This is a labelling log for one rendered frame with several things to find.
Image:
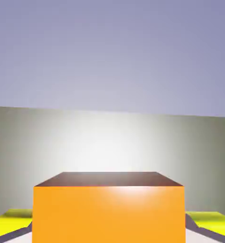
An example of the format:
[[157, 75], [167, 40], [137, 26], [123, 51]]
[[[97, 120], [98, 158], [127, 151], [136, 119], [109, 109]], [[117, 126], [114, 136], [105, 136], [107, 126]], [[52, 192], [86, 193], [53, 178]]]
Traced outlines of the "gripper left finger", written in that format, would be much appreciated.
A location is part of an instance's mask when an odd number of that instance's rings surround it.
[[0, 243], [32, 231], [32, 209], [9, 209], [0, 215]]

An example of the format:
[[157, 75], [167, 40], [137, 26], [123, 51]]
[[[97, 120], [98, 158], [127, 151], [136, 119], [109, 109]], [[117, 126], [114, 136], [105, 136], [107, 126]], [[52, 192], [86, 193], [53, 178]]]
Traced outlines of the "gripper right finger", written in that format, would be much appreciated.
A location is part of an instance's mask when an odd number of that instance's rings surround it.
[[186, 228], [214, 241], [225, 243], [225, 215], [219, 212], [187, 211]]

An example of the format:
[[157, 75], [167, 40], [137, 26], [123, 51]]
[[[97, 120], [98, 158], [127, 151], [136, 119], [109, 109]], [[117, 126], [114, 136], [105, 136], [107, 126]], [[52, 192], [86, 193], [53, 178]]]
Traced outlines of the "small orange cube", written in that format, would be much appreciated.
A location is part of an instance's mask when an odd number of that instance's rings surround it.
[[33, 189], [32, 243], [186, 243], [184, 187], [157, 172], [63, 172]]

